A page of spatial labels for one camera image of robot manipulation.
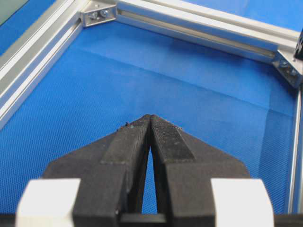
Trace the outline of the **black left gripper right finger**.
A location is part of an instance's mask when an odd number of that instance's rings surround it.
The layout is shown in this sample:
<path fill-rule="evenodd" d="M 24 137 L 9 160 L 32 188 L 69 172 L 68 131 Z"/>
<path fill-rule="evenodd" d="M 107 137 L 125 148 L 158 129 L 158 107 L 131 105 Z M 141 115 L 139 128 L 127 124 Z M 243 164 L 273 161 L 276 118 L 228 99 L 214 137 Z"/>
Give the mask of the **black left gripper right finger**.
<path fill-rule="evenodd" d="M 246 166 L 156 115 L 150 126 L 158 212 L 171 227 L 215 226 L 211 178 L 250 178 Z"/>

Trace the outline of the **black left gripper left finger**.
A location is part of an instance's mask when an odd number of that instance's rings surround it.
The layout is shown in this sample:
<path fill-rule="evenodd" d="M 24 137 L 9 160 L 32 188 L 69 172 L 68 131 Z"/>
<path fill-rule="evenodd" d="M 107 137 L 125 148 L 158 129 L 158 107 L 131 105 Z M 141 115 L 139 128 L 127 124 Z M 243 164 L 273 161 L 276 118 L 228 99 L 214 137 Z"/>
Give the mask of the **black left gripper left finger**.
<path fill-rule="evenodd" d="M 116 227 L 119 213 L 142 210 L 150 118 L 144 115 L 49 163 L 44 179 L 80 179 L 72 211 L 75 226 Z"/>

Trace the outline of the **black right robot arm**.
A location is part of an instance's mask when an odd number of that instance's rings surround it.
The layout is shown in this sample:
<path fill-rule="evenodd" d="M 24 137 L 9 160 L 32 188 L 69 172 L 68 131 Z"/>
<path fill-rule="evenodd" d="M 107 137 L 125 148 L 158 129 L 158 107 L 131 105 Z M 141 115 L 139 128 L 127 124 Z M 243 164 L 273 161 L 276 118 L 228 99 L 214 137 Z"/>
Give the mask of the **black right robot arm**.
<path fill-rule="evenodd" d="M 295 51 L 294 57 L 299 60 L 303 60 L 303 30 L 300 33 Z"/>

